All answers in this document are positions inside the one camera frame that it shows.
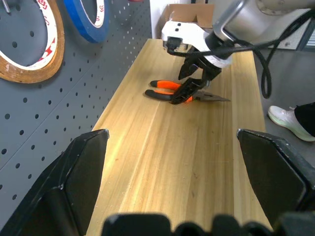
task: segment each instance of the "orange plier handle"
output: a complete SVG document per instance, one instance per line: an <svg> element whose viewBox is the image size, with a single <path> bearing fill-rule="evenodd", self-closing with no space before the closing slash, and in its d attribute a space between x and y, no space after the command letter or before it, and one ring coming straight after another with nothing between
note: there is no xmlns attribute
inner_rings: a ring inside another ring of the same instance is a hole
<svg viewBox="0 0 315 236"><path fill-rule="evenodd" d="M178 84L173 81L168 81L168 80L153 80L150 82L150 85L158 89L170 89L173 91L176 91L181 86L181 84ZM152 97L158 100L171 101L174 92L164 92L164 91L159 91L159 90L148 89L145 91L145 94L149 97ZM193 98L190 97L185 102L188 103L188 102L191 102L192 100Z"/></svg>

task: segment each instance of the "blue tape roll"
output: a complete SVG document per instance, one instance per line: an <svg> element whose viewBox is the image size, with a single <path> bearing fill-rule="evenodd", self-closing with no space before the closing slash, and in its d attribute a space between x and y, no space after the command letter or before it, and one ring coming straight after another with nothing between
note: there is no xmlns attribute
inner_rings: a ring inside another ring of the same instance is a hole
<svg viewBox="0 0 315 236"><path fill-rule="evenodd" d="M109 24L109 8L107 0L97 0L97 17L93 24L80 0L63 0L74 25L80 34L91 43L104 41Z"/></svg>

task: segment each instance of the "black cable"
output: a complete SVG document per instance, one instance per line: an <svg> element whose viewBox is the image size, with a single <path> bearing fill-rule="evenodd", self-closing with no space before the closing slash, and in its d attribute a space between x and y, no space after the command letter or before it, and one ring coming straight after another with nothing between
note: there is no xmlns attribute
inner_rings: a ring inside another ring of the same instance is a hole
<svg viewBox="0 0 315 236"><path fill-rule="evenodd" d="M240 45L245 45L245 46L250 46L252 44L250 44L249 42L246 42L244 40L238 40L236 43L240 44ZM264 77L261 78L261 83L260 83L260 87L261 87L261 94L264 98L269 98L271 95L271 91L272 91L272 78L271 78L271 73L268 67L268 62L266 61L265 57L263 56L263 54L258 50L258 49L253 49L253 52L257 55L262 68L263 68L263 75Z"/></svg>
<svg viewBox="0 0 315 236"><path fill-rule="evenodd" d="M264 98L269 98L271 95L272 91L272 78L271 78L271 73L269 70L269 62L274 55L277 47L281 43L281 41L285 40L289 36L291 36L294 32L296 32L305 22L307 22L311 17L315 16L315 9L309 10L303 15L301 15L299 18L297 18L295 21L293 21L280 35L278 39L265 42L265 43L260 43L260 44L250 44L244 40L238 40L234 41L234 44L240 44L244 45L243 47L225 47L225 48L218 48L214 49L211 51L205 51L205 52L192 52L192 53L181 53L181 52L175 52L173 49L167 49L167 52L171 55L174 56L179 56L179 57L186 57L189 59L196 59L204 56L221 56L224 54L232 54L232 53L237 53L237 52L244 52L244 51L253 51L258 59L260 60L260 63L263 67L262 71L262 76L261 76L261 93ZM265 57L262 55L262 53L259 51L259 49L262 48L267 48L269 46L274 46L273 49L271 50L270 54L268 55L267 60Z"/></svg>
<svg viewBox="0 0 315 236"><path fill-rule="evenodd" d="M269 81L269 75L270 74L270 70L269 70L269 63L270 60L272 58L272 56L274 55L274 53L276 52L277 47L279 46L280 42L283 39L286 39L287 37L289 37L290 35L292 35L294 32L296 32L305 22L308 21L309 18L314 17L315 15L315 10L310 10L306 13L304 13L303 15L301 15L299 18L297 18L295 21L293 21L284 31L283 33L280 35L279 37L279 41L274 44L273 49L271 50L271 52L269 53L268 57L267 57L267 68L265 68L263 66L263 71L262 71L262 75L261 75L261 93L263 95L264 98L269 98L271 95L271 79ZM266 80L266 76L267 76L267 92L265 92L265 80Z"/></svg>

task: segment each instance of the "cardboard box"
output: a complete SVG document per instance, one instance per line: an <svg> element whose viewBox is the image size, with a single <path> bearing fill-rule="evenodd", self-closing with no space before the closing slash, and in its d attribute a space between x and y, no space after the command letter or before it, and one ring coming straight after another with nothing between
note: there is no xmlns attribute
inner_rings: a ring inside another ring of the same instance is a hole
<svg viewBox="0 0 315 236"><path fill-rule="evenodd" d="M212 28L213 4L169 4L162 18L164 24L169 21L192 22L202 28Z"/></svg>

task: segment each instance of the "person's foot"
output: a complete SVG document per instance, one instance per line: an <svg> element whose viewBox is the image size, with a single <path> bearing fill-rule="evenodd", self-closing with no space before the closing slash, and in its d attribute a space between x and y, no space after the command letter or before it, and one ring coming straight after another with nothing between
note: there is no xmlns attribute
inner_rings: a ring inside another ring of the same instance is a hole
<svg viewBox="0 0 315 236"><path fill-rule="evenodd" d="M315 141L315 137L310 135L296 119L294 109L286 111L280 107L271 106L268 115L274 123L291 130L299 139L307 142Z"/></svg>

